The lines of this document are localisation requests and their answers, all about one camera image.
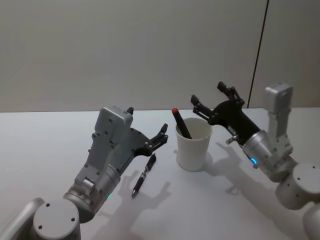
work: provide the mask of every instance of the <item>marker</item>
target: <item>marker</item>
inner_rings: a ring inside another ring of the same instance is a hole
[[[152,154],[148,163],[144,167],[143,173],[141,173],[141,176],[139,177],[138,181],[136,182],[136,184],[133,188],[131,198],[134,198],[139,193],[139,189],[141,188],[142,184],[144,183],[147,174],[151,171],[152,167],[154,166],[156,160],[157,160],[156,154]]]
[[[171,112],[172,112],[174,119],[176,121],[176,125],[180,129],[181,135],[184,136],[186,139],[192,139],[190,132],[188,131],[188,128],[187,128],[184,120],[182,119],[179,111],[178,111],[178,108],[172,108]]]

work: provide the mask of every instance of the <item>gray robot arm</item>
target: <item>gray robot arm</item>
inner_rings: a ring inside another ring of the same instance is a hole
[[[167,124],[149,139],[131,128],[133,108],[102,108],[86,163],[63,199],[31,201],[0,233],[0,240],[80,240],[90,221],[139,155],[150,156],[168,140]]]
[[[307,163],[297,163],[290,154],[293,147],[287,135],[293,88],[276,83],[265,89],[265,109],[268,111],[268,131],[259,129],[243,112],[245,103],[234,87],[227,88],[220,82],[217,87],[228,100],[210,110],[192,96],[193,112],[210,125],[225,127],[253,163],[268,178],[279,183],[275,194],[279,202],[290,210],[298,210],[314,202],[303,216],[303,226],[311,240],[320,239],[320,169]]]

